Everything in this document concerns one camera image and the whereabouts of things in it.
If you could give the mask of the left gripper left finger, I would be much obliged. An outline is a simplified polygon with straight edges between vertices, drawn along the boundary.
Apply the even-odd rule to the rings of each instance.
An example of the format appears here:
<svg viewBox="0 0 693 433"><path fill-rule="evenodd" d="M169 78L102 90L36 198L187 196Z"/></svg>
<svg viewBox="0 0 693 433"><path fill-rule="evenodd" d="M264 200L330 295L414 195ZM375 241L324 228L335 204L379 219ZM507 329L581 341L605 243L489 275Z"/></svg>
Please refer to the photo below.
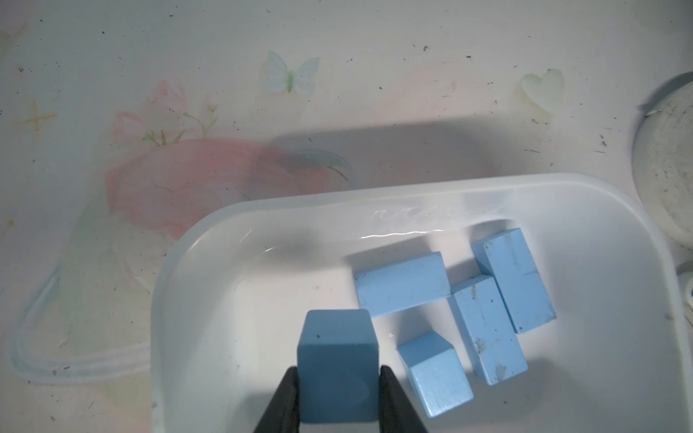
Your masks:
<svg viewBox="0 0 693 433"><path fill-rule="evenodd" d="M300 432L300 385L298 368L285 372L254 433Z"/></svg>

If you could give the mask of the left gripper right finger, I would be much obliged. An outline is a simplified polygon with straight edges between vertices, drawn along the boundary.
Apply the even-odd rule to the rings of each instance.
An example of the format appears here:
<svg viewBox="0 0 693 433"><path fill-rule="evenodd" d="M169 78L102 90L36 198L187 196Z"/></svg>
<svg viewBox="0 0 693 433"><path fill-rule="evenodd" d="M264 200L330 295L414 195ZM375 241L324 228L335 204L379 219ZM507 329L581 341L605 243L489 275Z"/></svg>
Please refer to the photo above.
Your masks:
<svg viewBox="0 0 693 433"><path fill-rule="evenodd" d="M393 370L380 367L378 422L381 433L427 433Z"/></svg>

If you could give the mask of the blue cube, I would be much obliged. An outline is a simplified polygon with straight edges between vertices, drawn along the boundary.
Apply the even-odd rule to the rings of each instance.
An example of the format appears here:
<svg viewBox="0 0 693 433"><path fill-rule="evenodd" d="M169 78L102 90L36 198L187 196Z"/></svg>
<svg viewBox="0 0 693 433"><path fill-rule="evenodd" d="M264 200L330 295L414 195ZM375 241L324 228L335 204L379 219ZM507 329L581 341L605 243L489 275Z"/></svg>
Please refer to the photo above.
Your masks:
<svg viewBox="0 0 693 433"><path fill-rule="evenodd" d="M411 387L429 418L474 399L453 344L431 331L397 347Z"/></svg>
<svg viewBox="0 0 693 433"><path fill-rule="evenodd" d="M311 310L297 348L301 421L366 423L379 413L379 344L367 310Z"/></svg>

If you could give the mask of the blue thin block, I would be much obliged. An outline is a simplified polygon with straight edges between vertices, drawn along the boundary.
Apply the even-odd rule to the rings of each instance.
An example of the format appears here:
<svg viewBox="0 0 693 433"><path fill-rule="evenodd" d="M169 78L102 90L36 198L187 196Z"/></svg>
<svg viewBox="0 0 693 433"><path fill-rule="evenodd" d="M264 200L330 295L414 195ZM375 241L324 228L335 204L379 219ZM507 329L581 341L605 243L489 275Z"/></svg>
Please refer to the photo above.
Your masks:
<svg viewBox="0 0 693 433"><path fill-rule="evenodd" d="M448 302L478 377L496 385L528 370L494 277L454 284Z"/></svg>

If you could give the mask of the blue long block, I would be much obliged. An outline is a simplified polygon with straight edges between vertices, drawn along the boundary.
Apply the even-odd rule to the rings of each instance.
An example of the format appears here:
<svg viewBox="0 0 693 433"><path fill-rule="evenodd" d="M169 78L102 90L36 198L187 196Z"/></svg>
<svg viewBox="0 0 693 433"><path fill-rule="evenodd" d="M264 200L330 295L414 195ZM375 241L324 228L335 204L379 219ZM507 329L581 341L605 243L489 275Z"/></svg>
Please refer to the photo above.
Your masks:
<svg viewBox="0 0 693 433"><path fill-rule="evenodd" d="M359 307L372 318L447 298L449 277L440 252L353 275Z"/></svg>
<svg viewBox="0 0 693 433"><path fill-rule="evenodd" d="M471 247L480 271L496 280L517 334L557 319L521 229L505 230L476 241Z"/></svg>

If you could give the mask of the white rectangular plastic tray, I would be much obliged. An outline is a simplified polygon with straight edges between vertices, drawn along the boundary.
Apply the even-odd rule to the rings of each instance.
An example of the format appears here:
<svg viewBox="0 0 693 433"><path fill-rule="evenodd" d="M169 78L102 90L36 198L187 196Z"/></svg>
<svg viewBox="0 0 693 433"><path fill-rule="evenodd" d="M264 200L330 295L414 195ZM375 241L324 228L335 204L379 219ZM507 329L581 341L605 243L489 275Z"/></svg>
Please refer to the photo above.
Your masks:
<svg viewBox="0 0 693 433"><path fill-rule="evenodd" d="M689 432L675 266L645 211L584 175L224 207L169 252L152 428L253 432L296 371L305 432L375 432L378 375L429 432Z"/></svg>

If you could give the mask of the clear tape roll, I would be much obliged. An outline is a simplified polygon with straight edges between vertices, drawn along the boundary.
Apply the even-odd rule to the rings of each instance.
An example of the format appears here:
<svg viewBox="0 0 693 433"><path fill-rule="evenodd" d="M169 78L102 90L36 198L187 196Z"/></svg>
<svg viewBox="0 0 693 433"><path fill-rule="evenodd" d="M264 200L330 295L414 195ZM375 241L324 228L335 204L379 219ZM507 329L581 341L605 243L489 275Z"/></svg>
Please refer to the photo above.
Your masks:
<svg viewBox="0 0 693 433"><path fill-rule="evenodd" d="M692 84L644 113L633 141L633 181L662 231L692 247Z"/></svg>

